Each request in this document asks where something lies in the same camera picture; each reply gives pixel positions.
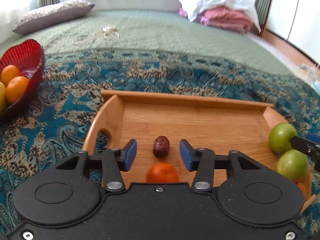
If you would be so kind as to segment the green apple with red blush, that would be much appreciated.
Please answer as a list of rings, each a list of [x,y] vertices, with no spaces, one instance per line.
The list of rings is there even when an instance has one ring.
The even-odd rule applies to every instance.
[[[285,152],[278,160],[276,172],[292,182],[299,181],[308,169],[307,156],[298,150]]]

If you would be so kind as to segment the plain green apple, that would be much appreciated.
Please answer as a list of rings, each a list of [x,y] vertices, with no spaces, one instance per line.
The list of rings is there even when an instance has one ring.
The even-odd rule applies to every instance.
[[[291,139],[296,135],[297,131],[291,124],[279,123],[271,129],[268,136],[268,145],[274,153],[282,155],[293,149]]]

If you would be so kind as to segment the large orange tangerine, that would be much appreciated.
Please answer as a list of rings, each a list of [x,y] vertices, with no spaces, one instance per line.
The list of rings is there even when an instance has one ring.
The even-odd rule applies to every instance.
[[[304,186],[303,183],[300,183],[300,182],[296,182],[296,185],[297,185],[297,186],[300,188],[300,190],[302,191],[303,196],[304,196],[304,201],[306,202],[306,200],[307,200],[306,187]]]

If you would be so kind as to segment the small orange tangerine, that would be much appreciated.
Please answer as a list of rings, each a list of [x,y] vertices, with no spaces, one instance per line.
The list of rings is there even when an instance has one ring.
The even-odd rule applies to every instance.
[[[176,169],[167,163],[152,165],[146,173],[147,183],[178,183],[179,176]]]

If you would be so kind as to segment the red jujube date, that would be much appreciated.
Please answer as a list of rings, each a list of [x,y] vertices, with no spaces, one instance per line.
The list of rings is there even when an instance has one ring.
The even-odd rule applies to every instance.
[[[154,140],[152,152],[156,158],[166,158],[169,155],[169,151],[170,141],[166,136],[160,135]]]

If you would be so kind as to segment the wooden serving tray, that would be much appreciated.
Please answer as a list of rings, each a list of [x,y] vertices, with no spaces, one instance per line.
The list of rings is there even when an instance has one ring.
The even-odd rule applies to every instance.
[[[276,156],[267,146],[267,134],[284,118],[271,105],[248,101],[203,98],[141,92],[103,91],[104,104],[87,133],[83,149],[94,153],[99,133],[106,135],[109,148],[136,139],[138,156],[124,179],[140,181],[156,162],[151,155],[153,140],[165,135],[170,140],[169,162],[180,178],[191,181],[178,153],[181,139],[194,146],[208,146],[222,152],[227,143],[248,150],[250,157],[275,167]]]

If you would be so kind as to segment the teal paisley blanket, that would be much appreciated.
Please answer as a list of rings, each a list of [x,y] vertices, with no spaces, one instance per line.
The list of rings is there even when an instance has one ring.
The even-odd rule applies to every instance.
[[[319,133],[319,95],[277,61],[254,68],[165,50],[50,53],[37,96],[23,114],[1,122],[1,233],[20,223],[12,202],[16,187],[81,148],[103,89],[271,103],[300,135]]]

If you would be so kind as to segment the front orange in bowl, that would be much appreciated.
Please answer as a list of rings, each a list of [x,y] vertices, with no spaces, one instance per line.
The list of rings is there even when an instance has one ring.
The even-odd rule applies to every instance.
[[[25,76],[13,78],[6,86],[5,96],[11,105],[24,95],[27,90],[29,79]]]

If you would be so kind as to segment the orange in bowl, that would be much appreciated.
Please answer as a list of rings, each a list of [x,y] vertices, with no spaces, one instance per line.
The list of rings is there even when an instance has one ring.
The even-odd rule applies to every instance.
[[[7,86],[13,78],[18,76],[20,76],[20,70],[13,64],[8,65],[1,71],[1,82]]]
[[[6,86],[5,96],[11,105],[24,95],[27,90],[29,79],[25,76],[13,78]]]

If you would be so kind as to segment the white wardrobe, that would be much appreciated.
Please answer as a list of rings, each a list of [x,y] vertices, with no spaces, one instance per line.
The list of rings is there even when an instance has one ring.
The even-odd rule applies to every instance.
[[[266,28],[319,61],[319,0],[272,0]]]

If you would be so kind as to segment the yellow mango in bowl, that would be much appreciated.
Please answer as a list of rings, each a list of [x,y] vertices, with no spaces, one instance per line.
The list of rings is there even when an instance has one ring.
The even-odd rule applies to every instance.
[[[0,113],[1,114],[6,109],[6,106],[7,106],[5,91],[6,91],[5,85],[2,82],[0,82]]]

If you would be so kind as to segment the green quilted mattress cover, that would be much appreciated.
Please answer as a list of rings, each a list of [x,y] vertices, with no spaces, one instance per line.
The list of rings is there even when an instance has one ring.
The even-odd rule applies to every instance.
[[[93,11],[26,36],[15,34],[1,43],[1,53],[28,38],[39,41],[48,54],[107,47],[159,49],[221,57],[276,75],[292,74],[259,38],[189,22],[177,12]]]

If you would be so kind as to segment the red glass fruit bowl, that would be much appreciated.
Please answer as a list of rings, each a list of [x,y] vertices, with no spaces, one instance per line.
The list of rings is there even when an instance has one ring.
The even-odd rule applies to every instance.
[[[1,69],[8,65],[15,65],[23,76],[29,79],[25,94],[13,105],[1,113],[2,120],[8,120],[23,112],[33,100],[44,70],[44,49],[37,40],[27,39],[24,42],[9,48],[1,57]]]

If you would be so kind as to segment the rear orange in bowl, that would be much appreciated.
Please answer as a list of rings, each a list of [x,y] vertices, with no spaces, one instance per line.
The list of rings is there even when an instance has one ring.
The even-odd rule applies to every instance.
[[[13,64],[8,65],[1,71],[1,82],[7,86],[13,78],[18,76],[20,76],[20,70]]]

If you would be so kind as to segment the pink folded blanket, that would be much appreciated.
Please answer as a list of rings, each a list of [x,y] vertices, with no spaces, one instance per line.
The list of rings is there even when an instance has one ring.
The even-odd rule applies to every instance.
[[[197,23],[219,29],[248,33],[253,21],[242,11],[228,9],[224,6],[215,7],[198,14]]]

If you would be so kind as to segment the right green curtain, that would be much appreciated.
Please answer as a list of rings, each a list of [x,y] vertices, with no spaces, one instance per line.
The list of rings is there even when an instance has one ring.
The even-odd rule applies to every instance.
[[[259,24],[265,26],[269,15],[272,0],[255,0],[255,8],[257,11]]]

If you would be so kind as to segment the floral grey pillow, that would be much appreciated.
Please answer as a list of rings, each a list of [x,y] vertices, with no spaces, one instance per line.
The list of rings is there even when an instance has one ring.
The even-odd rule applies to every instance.
[[[68,0],[29,11],[19,18],[11,31],[27,35],[53,25],[86,16],[95,4],[86,0]]]

